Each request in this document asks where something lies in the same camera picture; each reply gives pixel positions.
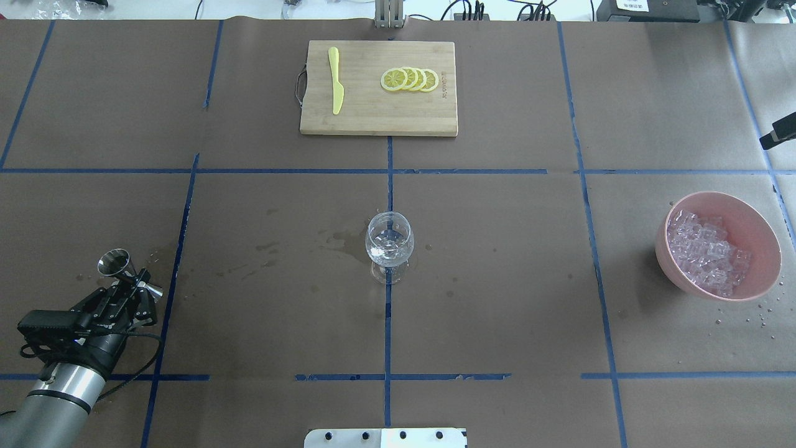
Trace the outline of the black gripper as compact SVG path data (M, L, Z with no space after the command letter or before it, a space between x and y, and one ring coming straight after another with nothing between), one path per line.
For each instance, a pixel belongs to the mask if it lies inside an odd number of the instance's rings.
M139 337L136 329L157 324L156 296L150 289L151 275L140 269L134 282L116 281L100 286L71 311L90 315L82 337L67 347L63 363L111 374L127 339Z

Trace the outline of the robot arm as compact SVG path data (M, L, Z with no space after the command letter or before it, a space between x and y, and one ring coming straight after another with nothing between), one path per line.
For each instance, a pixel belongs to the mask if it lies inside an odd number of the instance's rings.
M18 323L20 355L44 365L20 408L2 413L3 447L71 446L110 394L104 387L129 338L157 323L162 290L152 286L150 272L114 277L71 309L32 310Z

